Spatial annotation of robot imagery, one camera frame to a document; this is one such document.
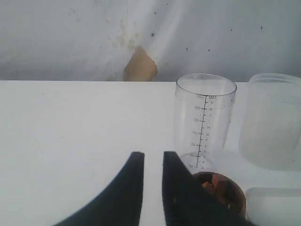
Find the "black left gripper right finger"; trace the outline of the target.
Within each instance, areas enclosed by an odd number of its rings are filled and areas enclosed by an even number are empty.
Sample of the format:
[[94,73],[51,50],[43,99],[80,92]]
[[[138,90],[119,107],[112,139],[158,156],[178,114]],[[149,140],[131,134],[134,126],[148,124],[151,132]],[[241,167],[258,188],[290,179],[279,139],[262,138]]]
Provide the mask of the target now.
[[210,195],[176,152],[163,155],[162,202],[167,226],[252,226]]

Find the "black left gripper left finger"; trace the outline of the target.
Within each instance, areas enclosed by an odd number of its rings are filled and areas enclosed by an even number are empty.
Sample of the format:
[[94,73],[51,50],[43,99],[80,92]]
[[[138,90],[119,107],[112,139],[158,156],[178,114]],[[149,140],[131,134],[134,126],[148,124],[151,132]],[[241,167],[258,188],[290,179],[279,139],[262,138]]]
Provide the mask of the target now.
[[132,152],[110,184],[58,226],[137,226],[143,203],[144,154]]

